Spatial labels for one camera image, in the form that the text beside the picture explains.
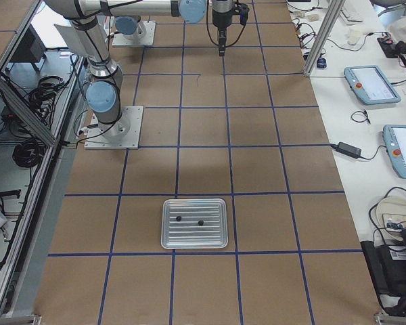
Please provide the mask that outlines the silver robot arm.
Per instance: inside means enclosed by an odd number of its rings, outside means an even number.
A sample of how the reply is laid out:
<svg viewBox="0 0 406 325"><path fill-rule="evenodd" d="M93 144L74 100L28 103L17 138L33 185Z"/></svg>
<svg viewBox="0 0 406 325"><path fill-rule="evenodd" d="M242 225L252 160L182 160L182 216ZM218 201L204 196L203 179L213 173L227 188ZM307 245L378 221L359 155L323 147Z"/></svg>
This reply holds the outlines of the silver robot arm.
<svg viewBox="0 0 406 325"><path fill-rule="evenodd" d="M235 14L232 1L47 1L47 6L70 23L63 37L72 49L81 47L89 62L92 82L86 98L98 121L100 135L108 140L123 139L131 129L131 120L120 103L122 70L110 55L106 33L97 17L129 19L128 24L116 23L122 34L136 35L140 15L180 17L188 23L201 21L212 13L217 28L216 46L224 56L227 29Z"/></svg>
<svg viewBox="0 0 406 325"><path fill-rule="evenodd" d="M117 16L114 19L116 30L126 39L140 40L146 34L141 16Z"/></svg>

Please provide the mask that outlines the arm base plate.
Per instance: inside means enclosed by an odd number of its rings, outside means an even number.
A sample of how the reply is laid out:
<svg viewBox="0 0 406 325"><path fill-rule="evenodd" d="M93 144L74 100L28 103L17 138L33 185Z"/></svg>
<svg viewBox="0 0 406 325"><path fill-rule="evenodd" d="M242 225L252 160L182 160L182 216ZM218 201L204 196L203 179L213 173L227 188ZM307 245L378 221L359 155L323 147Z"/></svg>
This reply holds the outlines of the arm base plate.
<svg viewBox="0 0 406 325"><path fill-rule="evenodd" d="M116 33L113 47L151 47L156 30L155 21L137 21L132 17L118 17L114 21Z"/></svg>
<svg viewBox="0 0 406 325"><path fill-rule="evenodd" d="M95 113L92 114L84 148L88 150L136 150L139 147L143 106L123 106L122 116L112 128L98 122Z"/></svg>

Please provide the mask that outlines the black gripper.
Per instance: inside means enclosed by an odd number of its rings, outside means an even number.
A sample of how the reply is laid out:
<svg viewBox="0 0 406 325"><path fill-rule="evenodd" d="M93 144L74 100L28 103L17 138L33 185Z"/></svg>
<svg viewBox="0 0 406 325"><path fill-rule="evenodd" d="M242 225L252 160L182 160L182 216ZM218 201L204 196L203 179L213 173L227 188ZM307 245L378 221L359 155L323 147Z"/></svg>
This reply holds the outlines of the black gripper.
<svg viewBox="0 0 406 325"><path fill-rule="evenodd" d="M232 0L212 1L212 24L218 29L219 55L224 56L226 50L226 30L232 22Z"/></svg>

